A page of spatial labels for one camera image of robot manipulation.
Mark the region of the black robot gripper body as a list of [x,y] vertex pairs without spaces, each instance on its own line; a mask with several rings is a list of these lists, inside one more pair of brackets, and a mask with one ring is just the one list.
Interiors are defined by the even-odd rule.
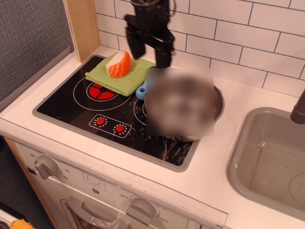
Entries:
[[154,49],[159,45],[173,45],[174,36],[168,29],[173,14],[168,0],[132,0],[134,15],[127,14],[127,28],[141,36],[145,45]]

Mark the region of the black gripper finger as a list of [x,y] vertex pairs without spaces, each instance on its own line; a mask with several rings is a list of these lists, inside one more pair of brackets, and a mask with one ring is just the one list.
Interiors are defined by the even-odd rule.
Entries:
[[127,28],[126,37],[134,59],[142,57],[146,52],[146,48],[145,43],[141,40],[141,36],[135,31]]
[[167,68],[171,65],[174,55],[173,45],[159,45],[155,48],[155,58],[157,68]]

